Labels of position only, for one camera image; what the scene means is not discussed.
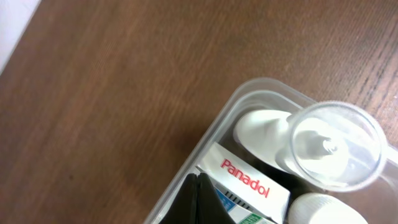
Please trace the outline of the dark bottle white cap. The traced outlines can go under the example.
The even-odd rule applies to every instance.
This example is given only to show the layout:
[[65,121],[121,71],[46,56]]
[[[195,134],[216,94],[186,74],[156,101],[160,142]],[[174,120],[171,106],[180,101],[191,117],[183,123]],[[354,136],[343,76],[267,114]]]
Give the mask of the dark bottle white cap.
[[[296,167],[289,169],[293,175],[323,190],[352,192],[369,185],[372,170],[366,166],[348,162],[346,164],[314,164],[305,171]],[[318,192],[305,193],[297,197],[288,212],[289,223],[308,224],[360,224],[367,220],[355,209],[340,199]]]

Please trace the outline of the white Panadol box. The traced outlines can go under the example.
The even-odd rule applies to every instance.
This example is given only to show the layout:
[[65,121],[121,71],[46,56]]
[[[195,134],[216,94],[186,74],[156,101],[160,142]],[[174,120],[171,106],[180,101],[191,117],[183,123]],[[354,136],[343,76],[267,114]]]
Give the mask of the white Panadol box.
[[197,167],[243,205],[276,223],[284,222],[290,192],[223,146],[212,144]]

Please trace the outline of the white squeeze bottle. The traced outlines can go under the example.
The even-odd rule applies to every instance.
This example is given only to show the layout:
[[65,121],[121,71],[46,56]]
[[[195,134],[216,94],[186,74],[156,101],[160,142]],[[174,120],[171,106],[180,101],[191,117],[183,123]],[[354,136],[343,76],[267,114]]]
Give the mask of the white squeeze bottle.
[[387,163],[388,142],[380,124],[342,101],[323,101],[294,113],[250,111],[236,123],[234,138],[256,158],[288,174],[292,167],[305,171],[314,164],[353,162],[372,170],[370,185]]

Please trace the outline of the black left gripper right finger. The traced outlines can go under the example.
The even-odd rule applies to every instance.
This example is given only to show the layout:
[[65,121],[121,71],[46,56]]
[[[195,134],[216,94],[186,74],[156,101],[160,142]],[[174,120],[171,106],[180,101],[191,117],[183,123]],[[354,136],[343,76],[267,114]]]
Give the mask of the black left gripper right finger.
[[198,176],[197,223],[235,224],[224,208],[209,176],[206,173],[201,173]]

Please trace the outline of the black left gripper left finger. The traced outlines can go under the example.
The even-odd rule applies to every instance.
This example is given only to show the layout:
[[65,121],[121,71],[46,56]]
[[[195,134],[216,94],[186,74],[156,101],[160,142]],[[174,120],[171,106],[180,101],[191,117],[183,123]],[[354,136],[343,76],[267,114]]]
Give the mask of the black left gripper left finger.
[[198,177],[188,174],[160,224],[196,224]]

